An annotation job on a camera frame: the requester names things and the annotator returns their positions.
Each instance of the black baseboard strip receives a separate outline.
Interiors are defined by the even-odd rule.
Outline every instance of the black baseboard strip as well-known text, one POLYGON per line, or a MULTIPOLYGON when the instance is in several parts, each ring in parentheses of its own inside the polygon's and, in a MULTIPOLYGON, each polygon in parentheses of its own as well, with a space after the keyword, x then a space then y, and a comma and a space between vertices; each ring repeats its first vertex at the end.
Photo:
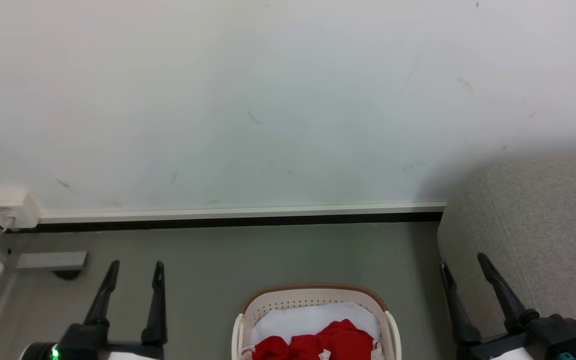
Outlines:
POLYGON ((349 223, 418 223, 438 222, 443 212, 402 212, 387 214, 344 214, 311 216, 276 216, 255 218, 165 219, 151 221, 111 221, 84 223, 40 223, 9 234, 78 233, 82 231, 118 231, 183 228, 221 228, 228 226, 275 226, 349 223))

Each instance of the brown basket rim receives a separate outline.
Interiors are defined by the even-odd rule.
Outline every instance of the brown basket rim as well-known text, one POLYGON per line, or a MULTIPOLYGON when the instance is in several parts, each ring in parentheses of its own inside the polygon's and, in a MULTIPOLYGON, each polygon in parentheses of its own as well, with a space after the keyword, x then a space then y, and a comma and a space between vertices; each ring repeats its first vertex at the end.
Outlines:
POLYGON ((388 311, 388 306, 382 300, 379 295, 373 290, 368 289, 367 287, 359 286, 359 285, 349 285, 349 284, 332 284, 332 283, 308 283, 308 284, 288 284, 288 285, 277 285, 271 287, 265 287, 257 292, 254 292, 252 296, 250 296, 246 302, 244 303, 243 307, 241 308, 241 313, 245 314, 246 310, 248 310, 250 304, 258 297, 262 296, 263 294, 268 294, 272 292, 283 292, 285 290, 304 290, 304 289, 330 289, 330 290, 349 290, 352 292, 361 292, 370 296, 372 300, 377 302, 379 307, 381 308, 382 312, 388 311))

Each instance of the white baseboard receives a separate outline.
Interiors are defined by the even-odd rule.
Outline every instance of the white baseboard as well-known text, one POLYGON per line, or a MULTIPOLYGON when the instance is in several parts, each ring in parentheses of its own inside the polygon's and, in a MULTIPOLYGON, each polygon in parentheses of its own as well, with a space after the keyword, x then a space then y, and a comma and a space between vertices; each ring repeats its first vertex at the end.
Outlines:
POLYGON ((44 212, 40 224, 107 223, 189 219, 298 217, 314 215, 403 214, 443 212, 445 202, 364 203, 359 205, 242 207, 238 209, 44 212))

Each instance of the laundry basket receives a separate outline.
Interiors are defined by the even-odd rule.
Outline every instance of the laundry basket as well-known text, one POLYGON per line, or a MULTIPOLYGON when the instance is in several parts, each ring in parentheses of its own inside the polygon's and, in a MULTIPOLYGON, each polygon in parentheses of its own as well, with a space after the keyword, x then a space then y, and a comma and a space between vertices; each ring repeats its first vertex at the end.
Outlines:
POLYGON ((353 302, 371 312, 381 328, 381 343, 386 360, 402 360, 402 340, 397 323, 384 301, 374 292, 351 285, 298 284, 265 289, 251 296, 235 320, 231 340, 231 360, 239 360, 249 346, 250 331, 270 310, 353 302))

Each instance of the metal frame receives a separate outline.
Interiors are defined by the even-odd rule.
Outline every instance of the metal frame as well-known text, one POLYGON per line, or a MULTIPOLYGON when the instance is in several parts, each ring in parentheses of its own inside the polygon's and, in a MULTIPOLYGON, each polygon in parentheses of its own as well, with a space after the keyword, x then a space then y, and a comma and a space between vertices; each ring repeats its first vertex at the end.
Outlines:
POLYGON ((0 228, 0 262, 7 270, 80 271, 84 269, 87 256, 87 251, 19 253, 15 235, 0 228))

